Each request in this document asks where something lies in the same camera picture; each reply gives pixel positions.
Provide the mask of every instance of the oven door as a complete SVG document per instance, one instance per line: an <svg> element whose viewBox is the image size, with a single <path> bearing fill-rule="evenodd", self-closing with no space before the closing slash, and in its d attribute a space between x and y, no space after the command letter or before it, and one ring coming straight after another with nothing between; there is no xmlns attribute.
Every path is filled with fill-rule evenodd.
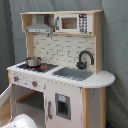
<svg viewBox="0 0 128 128"><path fill-rule="evenodd" d="M56 32L79 33L79 14L56 14Z"/></svg>
<svg viewBox="0 0 128 128"><path fill-rule="evenodd" d="M9 123L15 117L15 101L13 94L13 85L0 95L0 126Z"/></svg>
<svg viewBox="0 0 128 128"><path fill-rule="evenodd" d="M44 93L46 128L82 128L82 93L64 83L46 81Z"/></svg>

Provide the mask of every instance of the range hood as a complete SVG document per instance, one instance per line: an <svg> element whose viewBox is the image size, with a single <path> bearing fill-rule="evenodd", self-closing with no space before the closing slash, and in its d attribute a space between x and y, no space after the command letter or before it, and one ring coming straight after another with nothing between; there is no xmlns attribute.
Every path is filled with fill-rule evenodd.
<svg viewBox="0 0 128 128"><path fill-rule="evenodd" d="M53 33L54 28L44 23L44 15L36 15L36 23L26 27L26 32Z"/></svg>

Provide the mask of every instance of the microwave handle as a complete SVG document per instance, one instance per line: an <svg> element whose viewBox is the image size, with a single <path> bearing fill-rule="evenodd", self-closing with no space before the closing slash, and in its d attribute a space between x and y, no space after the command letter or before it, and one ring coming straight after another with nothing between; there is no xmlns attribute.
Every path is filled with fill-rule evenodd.
<svg viewBox="0 0 128 128"><path fill-rule="evenodd" d="M57 21L59 21L59 17L56 17L56 22L55 22L56 30L59 30L59 27L58 27L58 25L57 25Z"/></svg>

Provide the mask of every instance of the stove burner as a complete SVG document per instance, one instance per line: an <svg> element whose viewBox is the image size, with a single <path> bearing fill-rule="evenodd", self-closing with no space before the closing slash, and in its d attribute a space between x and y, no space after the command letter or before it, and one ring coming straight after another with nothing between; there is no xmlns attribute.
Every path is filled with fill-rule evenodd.
<svg viewBox="0 0 128 128"><path fill-rule="evenodd" d="M42 63L41 66L38 67L28 67L27 64L22 64L20 66L18 66L19 68L23 68L26 70L30 70L30 71L36 71L36 72L47 72L53 68L58 67L58 65L53 65L53 64L47 64L47 63Z"/></svg>

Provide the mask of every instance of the tile backsplash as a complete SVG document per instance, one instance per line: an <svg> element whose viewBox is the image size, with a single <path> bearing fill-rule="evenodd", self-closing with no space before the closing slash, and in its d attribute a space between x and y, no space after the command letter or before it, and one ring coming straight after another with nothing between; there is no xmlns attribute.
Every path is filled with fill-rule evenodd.
<svg viewBox="0 0 128 128"><path fill-rule="evenodd" d="M44 62L76 67L79 61L79 53L88 50L94 57L95 38L85 36L66 36L34 34L34 55L42 57ZM87 69L94 70L90 57L86 54L82 56L82 62L87 62Z"/></svg>

